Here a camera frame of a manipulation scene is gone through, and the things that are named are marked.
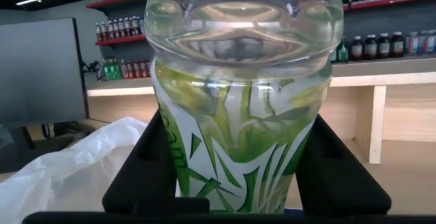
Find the wall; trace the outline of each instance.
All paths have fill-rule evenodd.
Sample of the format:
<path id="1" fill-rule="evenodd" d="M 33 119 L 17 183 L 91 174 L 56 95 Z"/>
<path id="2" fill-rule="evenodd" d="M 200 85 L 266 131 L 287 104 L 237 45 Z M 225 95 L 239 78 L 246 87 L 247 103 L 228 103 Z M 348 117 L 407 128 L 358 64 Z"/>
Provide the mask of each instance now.
<path id="1" fill-rule="evenodd" d="M 0 25 L 30 21 L 27 12 L 22 10 L 0 10 Z"/>
<path id="2" fill-rule="evenodd" d="M 96 60 L 100 61 L 102 59 L 102 52 L 100 47 L 95 45 L 97 41 L 97 37 L 95 36 L 95 23 L 106 22 L 107 18 L 102 12 L 86 7 L 87 4 L 96 1 L 101 0 L 78 1 L 67 5 L 31 12 L 29 14 L 29 21 L 74 17 L 77 22 L 80 51 L 83 61 L 86 63 L 92 63 Z"/>

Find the wooden shelf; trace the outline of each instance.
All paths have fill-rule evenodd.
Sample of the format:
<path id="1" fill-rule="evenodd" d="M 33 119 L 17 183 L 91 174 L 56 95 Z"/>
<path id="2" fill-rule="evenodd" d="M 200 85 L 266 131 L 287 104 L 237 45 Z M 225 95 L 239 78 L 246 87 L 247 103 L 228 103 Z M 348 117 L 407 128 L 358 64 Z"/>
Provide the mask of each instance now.
<path id="1" fill-rule="evenodd" d="M 143 3 L 145 8 L 146 2 L 147 0 L 103 0 L 100 2 L 88 4 L 87 8 L 106 12 L 107 10 L 112 8 L 123 7 L 135 3 Z"/>
<path id="2" fill-rule="evenodd" d="M 113 46 L 117 44 L 126 44 L 132 42 L 141 42 L 145 41 L 145 36 L 133 36 L 133 37 L 123 37 L 118 39 L 109 39 L 95 43 L 97 46 Z"/>
<path id="3" fill-rule="evenodd" d="M 349 8 L 348 5 L 344 5 L 343 10 L 348 11 L 348 10 L 358 10 L 358 9 L 372 8 L 372 7 L 381 7 L 385 5 L 392 5 L 392 4 L 411 2 L 411 1 L 419 1 L 419 0 L 368 0 L 368 1 L 352 3 L 351 9 Z"/>

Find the green bottle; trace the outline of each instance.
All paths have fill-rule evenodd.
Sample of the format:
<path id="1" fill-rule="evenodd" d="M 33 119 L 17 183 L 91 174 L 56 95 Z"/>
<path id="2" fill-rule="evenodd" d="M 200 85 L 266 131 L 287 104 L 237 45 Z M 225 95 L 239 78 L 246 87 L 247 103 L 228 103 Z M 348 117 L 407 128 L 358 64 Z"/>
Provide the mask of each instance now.
<path id="1" fill-rule="evenodd" d="M 345 45 L 345 36 L 342 38 L 342 42 L 339 44 L 337 48 L 338 52 L 338 61 L 340 62 L 346 62 L 348 61 L 348 49 Z"/>
<path id="2" fill-rule="evenodd" d="M 110 69 L 110 59 L 103 61 L 104 74 L 107 80 L 112 80 L 112 70 Z"/>

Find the plastic bottle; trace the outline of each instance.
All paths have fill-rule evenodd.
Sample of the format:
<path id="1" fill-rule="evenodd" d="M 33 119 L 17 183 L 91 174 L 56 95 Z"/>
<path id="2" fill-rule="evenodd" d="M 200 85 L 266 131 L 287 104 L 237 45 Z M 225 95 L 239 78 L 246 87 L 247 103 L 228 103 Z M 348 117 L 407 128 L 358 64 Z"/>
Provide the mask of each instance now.
<path id="1" fill-rule="evenodd" d="M 118 20 L 118 26 L 120 29 L 120 37 L 127 37 L 126 32 L 125 32 L 125 24 L 122 18 L 120 18 Z"/>
<path id="2" fill-rule="evenodd" d="M 128 17 L 124 18 L 124 32 L 126 37 L 132 36 L 131 32 L 131 21 Z"/>
<path id="3" fill-rule="evenodd" d="M 102 29 L 98 25 L 98 23 L 95 23 L 95 34 L 97 36 L 97 41 L 102 41 Z"/>
<path id="4" fill-rule="evenodd" d="M 401 32 L 395 32 L 390 39 L 390 56 L 393 58 L 404 57 L 405 40 Z"/>
<path id="5" fill-rule="evenodd" d="M 418 55 L 424 54 L 424 49 L 427 42 L 427 31 L 423 30 L 418 36 Z"/>
<path id="6" fill-rule="evenodd" d="M 424 54 L 433 54 L 435 51 L 435 32 L 430 30 L 427 33 L 427 40 L 424 45 Z"/>
<path id="7" fill-rule="evenodd" d="M 354 37 L 352 42 L 352 60 L 360 61 L 363 57 L 363 45 L 364 42 L 360 39 L 360 36 Z"/>
<path id="8" fill-rule="evenodd" d="M 408 54 L 410 56 L 416 56 L 418 54 L 418 45 L 419 45 L 418 33 L 410 32 L 409 43 L 407 47 Z"/>
<path id="9" fill-rule="evenodd" d="M 379 59 L 388 58 L 390 55 L 390 39 L 387 33 L 380 34 L 378 39 L 378 57 Z"/>
<path id="10" fill-rule="evenodd" d="M 377 58 L 377 40 L 373 34 L 368 35 L 367 39 L 365 40 L 364 58 L 366 60 L 373 60 Z"/>
<path id="11" fill-rule="evenodd" d="M 338 61 L 347 62 L 348 61 L 348 49 L 345 43 L 345 36 L 342 38 L 342 42 L 339 44 L 338 48 Z"/>
<path id="12" fill-rule="evenodd" d="M 102 22 L 100 24 L 100 28 L 102 29 L 102 40 L 108 39 L 108 28 L 106 27 L 106 24 Z"/>
<path id="13" fill-rule="evenodd" d="M 108 37 L 109 39 L 114 39 L 114 25 L 112 24 L 112 21 L 108 21 Z"/>
<path id="14" fill-rule="evenodd" d="M 342 1 L 148 0 L 145 16 L 181 194 L 213 179 L 211 213 L 283 213 L 331 80 Z"/>
<path id="15" fill-rule="evenodd" d="M 118 21 L 114 20 L 114 38 L 119 38 L 120 35 L 120 25 L 118 24 Z"/>

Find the liquid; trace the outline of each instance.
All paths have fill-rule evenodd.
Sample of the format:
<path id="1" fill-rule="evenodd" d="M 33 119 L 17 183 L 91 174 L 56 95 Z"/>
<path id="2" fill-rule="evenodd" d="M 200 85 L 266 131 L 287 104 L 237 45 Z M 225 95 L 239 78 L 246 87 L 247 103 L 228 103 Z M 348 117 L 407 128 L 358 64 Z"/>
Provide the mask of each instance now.
<path id="1" fill-rule="evenodd" d="M 151 76 L 181 193 L 282 213 L 330 84 L 342 0 L 148 0 Z"/>
<path id="2" fill-rule="evenodd" d="M 213 212 L 282 213 L 331 71 L 215 80 L 153 61 L 182 196 L 207 197 Z"/>

